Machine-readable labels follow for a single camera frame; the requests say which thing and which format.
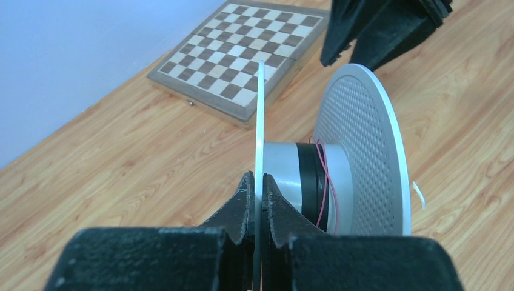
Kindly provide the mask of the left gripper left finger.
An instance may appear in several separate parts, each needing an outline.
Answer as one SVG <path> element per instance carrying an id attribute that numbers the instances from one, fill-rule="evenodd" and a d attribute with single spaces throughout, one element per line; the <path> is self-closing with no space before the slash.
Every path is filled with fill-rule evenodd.
<path id="1" fill-rule="evenodd" d="M 254 176 L 196 227 L 91 227 L 60 254 L 45 290 L 249 290 Z"/>

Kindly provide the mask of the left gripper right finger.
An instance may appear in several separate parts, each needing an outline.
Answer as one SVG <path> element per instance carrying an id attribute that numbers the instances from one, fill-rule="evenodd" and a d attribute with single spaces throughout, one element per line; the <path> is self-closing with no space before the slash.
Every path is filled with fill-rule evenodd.
<path id="1" fill-rule="evenodd" d="M 263 177 L 263 290 L 462 290 L 435 240 L 418 236 L 335 236 L 323 232 Z"/>

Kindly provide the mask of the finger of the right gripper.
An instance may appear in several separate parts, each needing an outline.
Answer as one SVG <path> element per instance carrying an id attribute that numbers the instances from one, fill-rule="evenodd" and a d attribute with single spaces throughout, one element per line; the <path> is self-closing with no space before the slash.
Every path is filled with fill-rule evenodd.
<path id="1" fill-rule="evenodd" d="M 390 4 L 388 0 L 335 0 L 325 34 L 320 62 L 333 65 L 348 47 Z"/>
<path id="2" fill-rule="evenodd" d="M 349 62 L 374 71 L 415 48 L 442 26 L 452 2 L 391 1 L 357 37 Z"/>

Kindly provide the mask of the grey cable spool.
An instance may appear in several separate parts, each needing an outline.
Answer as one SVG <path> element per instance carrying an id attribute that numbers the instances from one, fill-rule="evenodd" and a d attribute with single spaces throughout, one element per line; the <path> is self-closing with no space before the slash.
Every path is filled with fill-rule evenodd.
<path id="1" fill-rule="evenodd" d="M 346 64 L 330 79 L 309 142 L 264 136 L 264 67 L 258 69 L 255 178 L 332 235 L 409 236 L 406 153 L 392 103 L 377 76 Z"/>

